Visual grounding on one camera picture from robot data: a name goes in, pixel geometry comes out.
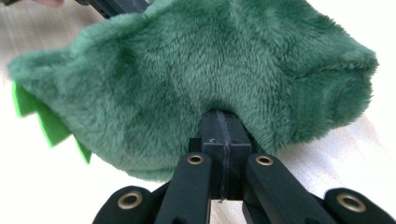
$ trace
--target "fuzzy green fur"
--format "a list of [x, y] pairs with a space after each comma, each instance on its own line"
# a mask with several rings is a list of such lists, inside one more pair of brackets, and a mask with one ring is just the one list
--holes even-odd
[[77, 140], [130, 175], [165, 179], [213, 109], [274, 154], [356, 119], [375, 54], [304, 0], [157, 0], [8, 67]]

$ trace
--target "screw hole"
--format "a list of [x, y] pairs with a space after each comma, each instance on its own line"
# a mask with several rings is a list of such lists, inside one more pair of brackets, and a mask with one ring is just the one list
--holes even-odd
[[139, 191], [131, 191], [119, 198], [118, 206], [121, 209], [132, 209], [137, 207], [143, 201], [143, 196]]
[[273, 159], [267, 156], [259, 156], [256, 158], [256, 162], [260, 165], [270, 166], [274, 164]]
[[204, 162], [204, 158], [199, 155], [192, 155], [187, 158], [187, 162], [192, 165], [198, 165]]
[[357, 213], [366, 211], [366, 205], [364, 205], [361, 200], [351, 194], [341, 193], [337, 196], [337, 201], [350, 211]]

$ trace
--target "green plush toy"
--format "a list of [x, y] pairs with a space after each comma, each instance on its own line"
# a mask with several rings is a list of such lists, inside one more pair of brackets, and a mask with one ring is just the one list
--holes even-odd
[[157, 0], [9, 66], [20, 114], [129, 175], [167, 179], [209, 110], [275, 154], [356, 119], [375, 54], [305, 0]]

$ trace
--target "wooden table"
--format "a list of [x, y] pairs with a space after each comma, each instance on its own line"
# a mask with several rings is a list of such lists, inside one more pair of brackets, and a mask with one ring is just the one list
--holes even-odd
[[[376, 51], [380, 66], [373, 101], [360, 119], [279, 157], [319, 197], [331, 188], [354, 189], [396, 217], [396, 4], [309, 2]], [[58, 9], [31, 1], [0, 6], [0, 223], [90, 223], [115, 190], [161, 185], [129, 177], [94, 156], [91, 165], [84, 164], [71, 138], [50, 149], [35, 115], [18, 119], [14, 114], [6, 64], [27, 50], [64, 47], [81, 29], [102, 20], [72, 0]], [[245, 223], [240, 206], [213, 202], [211, 223]]]

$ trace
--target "stuffed dinosaur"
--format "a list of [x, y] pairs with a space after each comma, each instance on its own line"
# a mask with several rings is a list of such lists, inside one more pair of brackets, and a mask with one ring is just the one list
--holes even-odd
[[52, 145], [129, 175], [172, 175], [209, 110], [235, 114], [276, 154], [347, 125], [368, 106], [375, 53], [305, 0], [156, 0], [8, 66], [21, 116]]

